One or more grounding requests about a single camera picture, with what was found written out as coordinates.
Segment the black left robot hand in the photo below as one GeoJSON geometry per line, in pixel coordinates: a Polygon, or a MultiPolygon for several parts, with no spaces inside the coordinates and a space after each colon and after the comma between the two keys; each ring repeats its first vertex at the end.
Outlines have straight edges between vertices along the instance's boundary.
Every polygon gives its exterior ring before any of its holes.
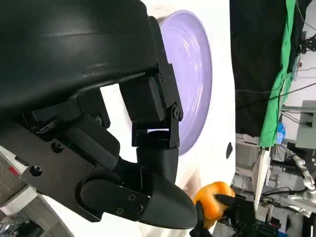
{"type": "Polygon", "coordinates": [[[183,109],[139,0],[0,3],[0,144],[21,178],[90,222],[197,224],[175,184],[183,109]]]}

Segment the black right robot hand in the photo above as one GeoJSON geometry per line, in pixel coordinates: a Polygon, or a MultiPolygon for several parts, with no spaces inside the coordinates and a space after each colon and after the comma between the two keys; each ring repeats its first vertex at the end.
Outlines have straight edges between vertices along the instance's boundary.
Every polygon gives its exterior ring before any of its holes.
{"type": "MultiPolygon", "coordinates": [[[[216,194],[215,200],[227,207],[224,217],[231,220],[233,227],[236,228],[235,237],[256,237],[256,218],[253,204],[239,197],[232,197],[224,194],[216,194]]],[[[197,201],[197,224],[190,231],[192,237],[211,237],[212,234],[204,227],[206,211],[203,210],[202,202],[197,201]]]]}

